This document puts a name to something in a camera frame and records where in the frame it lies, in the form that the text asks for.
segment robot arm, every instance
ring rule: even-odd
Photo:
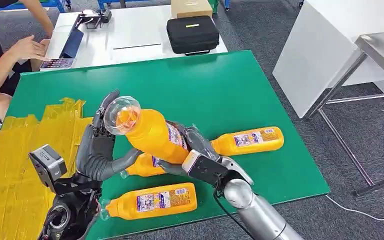
[[[214,199],[220,207],[218,198],[224,197],[236,208],[247,229],[232,219],[255,240],[303,239],[264,197],[252,191],[254,181],[239,164],[230,157],[218,155],[195,126],[186,128],[171,124],[183,134],[191,151],[181,166],[160,161],[167,173],[189,176],[212,185]]]
[[[92,124],[84,130],[75,160],[77,172],[70,178],[61,178],[67,172],[66,164],[51,146],[28,154],[42,183],[56,194],[39,240],[84,239],[100,210],[102,182],[132,165],[141,154],[132,148],[124,157],[113,160],[115,136],[105,129],[103,118],[107,106],[119,94],[116,90],[104,98]]]

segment bottle label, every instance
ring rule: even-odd
[[[180,134],[180,131],[168,123],[167,123],[167,128],[168,128],[168,140],[170,140],[170,142],[176,145],[182,146],[182,148],[187,150],[188,147],[186,146],[186,141],[183,138],[183,136]]]
[[[261,131],[249,132],[233,136],[234,142],[238,147],[245,147],[263,142],[278,140],[279,136],[273,128],[266,128]]]
[[[152,156],[152,166],[154,168],[160,167],[160,165],[158,164],[159,161],[160,161],[160,159],[158,157]]]
[[[156,209],[168,209],[191,203],[191,196],[187,188],[156,192],[137,196],[137,211],[147,212]]]

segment black case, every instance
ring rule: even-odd
[[[170,19],[167,33],[175,54],[209,53],[219,45],[219,31],[209,16]]]

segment green table surface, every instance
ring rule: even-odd
[[[7,116],[34,114],[40,119],[45,105],[70,97],[86,100],[83,116],[91,117],[102,98],[114,89],[136,98],[143,109],[160,111],[167,120],[187,126],[195,124],[210,140],[224,133],[278,126],[285,139],[281,149],[232,157],[253,178],[253,190],[271,204],[330,191],[250,51],[24,74]],[[114,157],[123,156],[130,147],[124,136],[118,136]],[[98,219],[87,239],[156,230],[224,214],[213,199],[210,185],[169,174],[126,179],[116,174],[103,183],[101,199],[184,182],[195,184],[196,210],[138,220]]]

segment orange bottle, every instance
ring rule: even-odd
[[[280,128],[270,126],[226,133],[210,143],[218,154],[233,156],[278,150],[284,141]]]
[[[172,164],[182,164],[189,154],[184,137],[164,116],[153,109],[141,109],[131,96],[115,99],[106,109],[106,129],[125,135],[130,144]]]
[[[195,186],[186,182],[130,191],[111,200],[100,215],[103,220],[109,217],[135,220],[190,212],[197,206]]]
[[[139,175],[141,177],[149,177],[160,174],[165,174],[166,172],[158,165],[160,159],[158,157],[154,157],[148,153],[142,153],[133,163],[133,165],[126,168],[126,170],[122,171],[121,177],[127,178],[131,175]]]

